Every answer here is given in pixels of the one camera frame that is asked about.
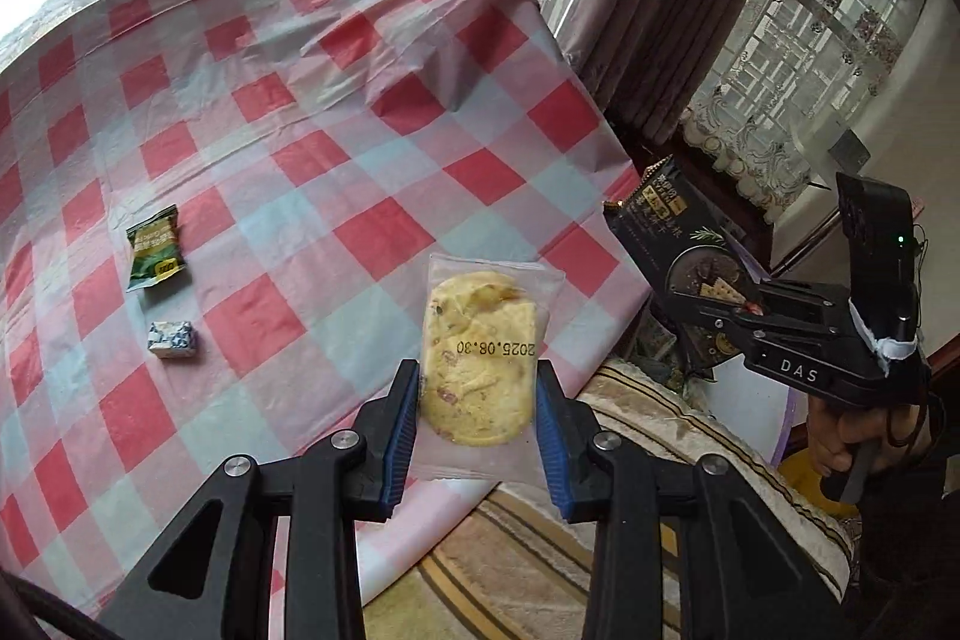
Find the packaged cookie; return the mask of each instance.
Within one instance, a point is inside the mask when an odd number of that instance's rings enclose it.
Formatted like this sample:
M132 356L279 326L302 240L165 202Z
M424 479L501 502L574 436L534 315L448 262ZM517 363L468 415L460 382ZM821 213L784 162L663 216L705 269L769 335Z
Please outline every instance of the packaged cookie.
M416 475L538 481L536 359L563 279L537 263L430 256Z

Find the black snack bag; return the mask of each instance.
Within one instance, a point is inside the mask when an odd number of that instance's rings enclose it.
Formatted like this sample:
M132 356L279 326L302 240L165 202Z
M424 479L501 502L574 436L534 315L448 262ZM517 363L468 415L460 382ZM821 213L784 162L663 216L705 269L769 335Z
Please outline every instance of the black snack bag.
M760 311L754 281L672 156L648 167L625 201L607 202L604 215L657 297L673 290ZM693 369L739 353L718 330L678 331Z

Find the blue and white candy wrapper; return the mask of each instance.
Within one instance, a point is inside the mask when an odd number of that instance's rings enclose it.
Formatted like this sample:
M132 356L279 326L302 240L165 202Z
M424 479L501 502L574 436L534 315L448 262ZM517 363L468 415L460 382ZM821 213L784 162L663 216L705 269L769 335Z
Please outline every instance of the blue and white candy wrapper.
M197 334L189 320L155 320L147 333L147 350L160 359L197 355Z

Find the plastic wrapper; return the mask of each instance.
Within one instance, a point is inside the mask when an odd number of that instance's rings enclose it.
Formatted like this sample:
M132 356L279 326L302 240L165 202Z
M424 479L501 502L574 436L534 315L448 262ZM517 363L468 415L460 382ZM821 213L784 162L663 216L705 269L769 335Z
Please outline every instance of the plastic wrapper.
M563 279L539 263L430 256L416 477L544 482L536 360Z
M127 290L155 286L186 268L176 234L176 204L127 229L133 249Z
M147 350L159 359L197 355L197 333L189 320L155 320L147 332Z

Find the red and white checkered tablecloth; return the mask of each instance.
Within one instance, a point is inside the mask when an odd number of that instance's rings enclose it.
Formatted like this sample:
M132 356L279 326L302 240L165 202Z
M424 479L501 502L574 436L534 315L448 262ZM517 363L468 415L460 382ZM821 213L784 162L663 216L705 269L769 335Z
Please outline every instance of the red and white checkered tablecloth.
M600 214L636 181L535 0L88 7L0 76L0 561L95 610L223 458L302 451L419 355L432 250L563 269L576 391L647 292ZM127 295L170 204L189 276ZM147 352L164 319L197 362ZM487 487L360 528L365 596Z

